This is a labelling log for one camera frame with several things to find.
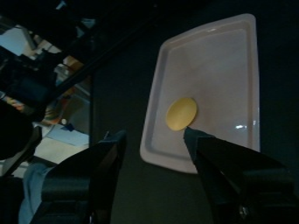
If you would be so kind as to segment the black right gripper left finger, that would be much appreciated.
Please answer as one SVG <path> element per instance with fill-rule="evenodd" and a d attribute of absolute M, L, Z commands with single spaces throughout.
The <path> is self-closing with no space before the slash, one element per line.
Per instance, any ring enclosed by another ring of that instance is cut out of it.
<path fill-rule="evenodd" d="M 126 150 L 120 130 L 54 166 L 31 224 L 110 224 Z"/>

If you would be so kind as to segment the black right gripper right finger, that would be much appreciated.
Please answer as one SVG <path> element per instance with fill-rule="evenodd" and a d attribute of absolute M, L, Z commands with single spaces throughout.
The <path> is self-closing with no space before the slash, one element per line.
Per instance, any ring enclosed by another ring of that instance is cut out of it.
<path fill-rule="evenodd" d="M 183 140 L 214 224 L 299 224 L 295 180 L 276 160 L 196 129 Z"/>

